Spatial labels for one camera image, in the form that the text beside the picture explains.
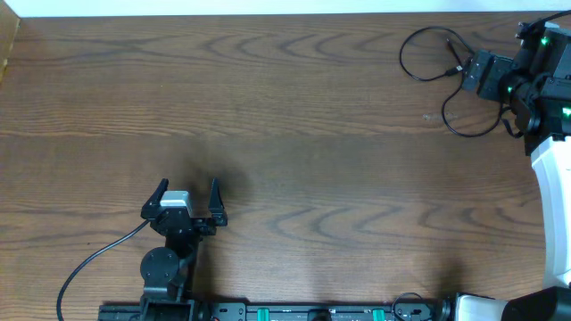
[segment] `wood grain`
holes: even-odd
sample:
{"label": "wood grain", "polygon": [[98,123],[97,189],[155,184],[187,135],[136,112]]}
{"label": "wood grain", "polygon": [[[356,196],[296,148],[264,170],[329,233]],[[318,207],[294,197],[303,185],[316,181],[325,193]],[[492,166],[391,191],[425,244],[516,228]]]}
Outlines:
{"label": "wood grain", "polygon": [[[541,287],[539,190],[522,142],[453,136],[457,78],[398,66],[427,25],[511,55],[536,13],[29,19],[0,90],[0,319],[55,319],[84,258],[140,222],[168,177],[203,215],[218,177],[229,226],[203,243],[197,292],[251,301],[379,301]],[[453,66],[444,34],[406,63]],[[460,93],[452,124],[497,106]],[[151,229],[81,271],[69,320],[138,301]]]}

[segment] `white wall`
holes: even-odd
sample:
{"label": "white wall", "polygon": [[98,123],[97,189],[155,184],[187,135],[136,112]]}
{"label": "white wall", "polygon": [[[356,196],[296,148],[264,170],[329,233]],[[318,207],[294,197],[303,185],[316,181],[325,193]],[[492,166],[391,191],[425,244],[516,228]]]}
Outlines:
{"label": "white wall", "polygon": [[563,11],[569,0],[5,0],[25,17]]}

